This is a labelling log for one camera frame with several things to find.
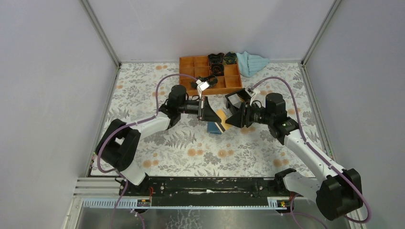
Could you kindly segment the orange compartment tray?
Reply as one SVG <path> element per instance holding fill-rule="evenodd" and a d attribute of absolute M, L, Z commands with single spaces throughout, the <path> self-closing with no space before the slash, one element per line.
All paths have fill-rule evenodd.
<path fill-rule="evenodd" d="M 242 88 L 237 62 L 234 52 L 181 57 L 180 84 L 187 89 L 189 95 L 196 95 L 197 83 L 187 77 L 190 75 L 209 83 L 209 88 L 203 91 L 204 95 L 232 93 Z"/>

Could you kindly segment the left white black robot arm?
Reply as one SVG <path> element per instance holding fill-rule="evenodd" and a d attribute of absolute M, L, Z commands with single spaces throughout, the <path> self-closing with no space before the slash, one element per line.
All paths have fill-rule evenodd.
<path fill-rule="evenodd" d="M 208 97 L 190 100 L 182 85 L 172 87 L 167 101 L 160 106 L 156 117 L 129 125 L 119 119 L 111 122 L 96 147 L 97 157 L 111 165 L 130 182 L 130 190 L 136 196 L 148 191 L 147 174 L 134 161 L 139 141 L 158 132 L 174 127 L 182 114 L 192 114 L 200 121 L 220 122 L 221 118 L 211 108 Z"/>

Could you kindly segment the gold black credit card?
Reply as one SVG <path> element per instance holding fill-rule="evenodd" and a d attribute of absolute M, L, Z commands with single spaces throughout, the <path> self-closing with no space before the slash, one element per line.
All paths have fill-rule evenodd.
<path fill-rule="evenodd" d="M 232 125 L 227 124 L 226 120 L 227 120 L 227 115 L 228 112 L 225 112 L 222 109 L 219 109 L 216 111 L 216 114 L 218 115 L 218 117 L 221 119 L 220 122 L 216 122 L 215 125 L 217 126 L 218 130 L 220 131 L 220 133 L 222 134 L 223 132 L 227 131 L 228 129 L 230 129 L 232 127 Z"/>

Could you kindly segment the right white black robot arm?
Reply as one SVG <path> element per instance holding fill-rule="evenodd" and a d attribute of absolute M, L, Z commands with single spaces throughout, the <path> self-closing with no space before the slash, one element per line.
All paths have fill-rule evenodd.
<path fill-rule="evenodd" d="M 363 206 L 361 176 L 355 169 L 345 169 L 312 145 L 298 122 L 288 116 L 286 103 L 279 93 L 269 93 L 265 106 L 256 104 L 254 95 L 239 90 L 227 94 L 226 108 L 232 115 L 226 124 L 243 128 L 253 123 L 266 125 L 270 134 L 295 153 L 310 169 L 315 179 L 294 169 L 275 175 L 275 193 L 285 197 L 295 192 L 316 203 L 321 214 L 335 220 Z"/>

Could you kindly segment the blue leather card holder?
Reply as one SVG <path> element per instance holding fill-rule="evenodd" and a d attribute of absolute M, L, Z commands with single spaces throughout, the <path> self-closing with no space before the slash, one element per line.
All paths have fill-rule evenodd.
<path fill-rule="evenodd" d="M 221 135 L 223 132 L 221 128 L 219 128 L 216 123 L 208 122 L 207 124 L 207 133 L 214 134 L 214 135 Z"/>

